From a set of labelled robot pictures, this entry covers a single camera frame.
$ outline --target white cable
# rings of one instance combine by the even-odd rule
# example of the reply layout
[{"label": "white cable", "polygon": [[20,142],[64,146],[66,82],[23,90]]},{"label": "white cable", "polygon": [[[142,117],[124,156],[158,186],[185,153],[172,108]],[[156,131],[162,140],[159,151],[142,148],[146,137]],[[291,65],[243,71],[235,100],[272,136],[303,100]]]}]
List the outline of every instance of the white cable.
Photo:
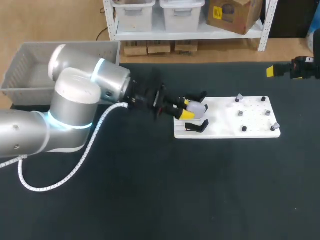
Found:
[{"label": "white cable", "polygon": [[94,130],[94,132],[93,132],[93,135],[92,135],[92,137],[91,137],[91,140],[90,140],[88,146],[86,147],[86,150],[85,150],[85,152],[84,152],[81,160],[79,161],[79,163],[75,166],[75,168],[73,169],[73,171],[70,172],[70,174],[69,174],[68,176],[66,176],[62,181],[60,181],[60,182],[58,182],[58,183],[56,183],[56,184],[54,184],[54,185],[47,186],[47,187],[41,187],[41,188],[37,188],[37,187],[30,186],[28,183],[26,183],[25,178],[24,178],[23,173],[22,173],[22,163],[23,163],[23,161],[22,161],[23,158],[22,158],[22,157],[27,158],[28,156],[24,155],[24,156],[20,156],[20,157],[17,157],[17,158],[15,158],[15,159],[11,160],[11,161],[14,161],[14,163],[16,163],[17,161],[19,161],[19,164],[18,164],[18,174],[19,174],[19,178],[20,178],[20,181],[21,181],[22,185],[23,185],[26,189],[28,189],[28,190],[30,190],[30,191],[33,191],[33,192],[47,192],[47,191],[51,191],[51,190],[53,190],[53,189],[56,189],[56,188],[62,186],[63,184],[65,184],[67,181],[69,181],[69,180],[76,174],[76,172],[80,169],[81,165],[82,165],[82,164],[84,163],[84,161],[86,160],[86,158],[87,158],[87,156],[88,156],[88,154],[89,154],[89,152],[90,152],[90,149],[91,149],[92,145],[94,144],[94,141],[95,141],[95,139],[96,139],[96,136],[97,136],[97,134],[98,134],[98,132],[99,132],[99,130],[100,130],[100,127],[101,127],[102,123],[104,122],[105,118],[107,117],[107,115],[108,115],[112,110],[114,110],[114,109],[116,109],[116,108],[128,108],[128,104],[125,103],[125,102],[116,103],[116,104],[110,106],[110,107],[103,113],[103,115],[101,116],[101,118],[100,118],[100,120],[99,120],[99,122],[98,122],[98,124],[97,124],[97,126],[96,126],[96,128],[95,128],[95,130]]},{"label": "white cable", "polygon": [[1,163],[1,164],[0,164],[0,169],[2,169],[2,168],[4,168],[4,167],[7,167],[7,166],[9,166],[9,165],[11,165],[11,164],[15,164],[16,162],[22,161],[22,160],[27,159],[27,158],[28,158],[28,155],[18,156],[18,157],[14,158],[14,159],[11,159],[11,160],[9,160],[9,161],[6,161],[6,162],[4,162],[4,163]]}]

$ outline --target white shelf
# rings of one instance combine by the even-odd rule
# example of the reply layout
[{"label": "white shelf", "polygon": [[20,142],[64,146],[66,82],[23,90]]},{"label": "white shelf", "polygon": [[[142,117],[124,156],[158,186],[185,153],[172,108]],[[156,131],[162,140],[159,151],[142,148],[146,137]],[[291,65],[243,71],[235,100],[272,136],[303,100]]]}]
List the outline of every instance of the white shelf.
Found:
[{"label": "white shelf", "polygon": [[246,35],[240,35],[226,31],[206,23],[203,12],[200,15],[197,32],[166,32],[164,11],[156,3],[152,16],[151,32],[125,32],[119,24],[118,18],[114,19],[113,0],[103,0],[105,18],[108,25],[110,40],[112,41],[156,41],[156,40],[204,40],[204,39],[258,39],[260,44],[258,51],[264,52],[267,46],[270,29],[276,12],[278,0],[266,0],[266,16],[264,25],[259,19]]},{"label": "white shelf", "polygon": [[263,24],[259,19],[246,35],[226,31],[206,23],[203,12],[200,15],[197,32],[166,32],[164,11],[160,6],[153,8],[151,32],[126,32],[121,24],[115,27],[114,40],[118,41],[143,41],[143,40],[203,40],[203,39],[257,39],[261,38]]}]

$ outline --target black table surface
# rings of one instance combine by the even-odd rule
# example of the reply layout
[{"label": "black table surface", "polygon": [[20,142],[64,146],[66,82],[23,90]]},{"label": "black table surface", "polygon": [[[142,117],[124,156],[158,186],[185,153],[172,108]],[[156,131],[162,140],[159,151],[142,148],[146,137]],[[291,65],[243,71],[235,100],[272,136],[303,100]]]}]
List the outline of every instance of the black table surface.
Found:
[{"label": "black table surface", "polygon": [[[31,192],[17,164],[0,170],[0,239],[320,239],[320,81],[267,79],[271,65],[123,64],[133,78],[157,69],[181,95],[268,96],[281,136],[175,139],[171,117],[154,121],[148,112],[117,109],[62,187]],[[34,187],[55,184],[83,152],[31,156],[25,179]]]}]

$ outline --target box label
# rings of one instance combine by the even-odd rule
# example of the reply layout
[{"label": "box label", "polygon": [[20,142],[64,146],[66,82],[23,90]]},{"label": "box label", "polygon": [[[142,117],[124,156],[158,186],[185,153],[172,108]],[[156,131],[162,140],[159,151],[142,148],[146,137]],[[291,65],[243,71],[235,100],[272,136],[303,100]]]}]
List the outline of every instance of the box label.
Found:
[{"label": "box label", "polygon": [[222,7],[218,7],[218,6],[213,7],[213,18],[222,20]]}]

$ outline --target yellow object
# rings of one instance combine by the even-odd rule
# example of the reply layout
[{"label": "yellow object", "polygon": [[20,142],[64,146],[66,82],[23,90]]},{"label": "yellow object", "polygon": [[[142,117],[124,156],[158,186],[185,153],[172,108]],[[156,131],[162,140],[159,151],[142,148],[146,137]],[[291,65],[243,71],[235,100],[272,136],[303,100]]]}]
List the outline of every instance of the yellow object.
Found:
[{"label": "yellow object", "polygon": [[218,6],[213,7],[213,18],[222,20],[222,7],[218,7]]},{"label": "yellow object", "polygon": [[179,120],[189,120],[189,119],[194,119],[195,114],[191,111],[183,110],[182,115]]},{"label": "yellow object", "polygon": [[274,66],[267,68],[266,70],[266,77],[273,78],[275,76]]}]

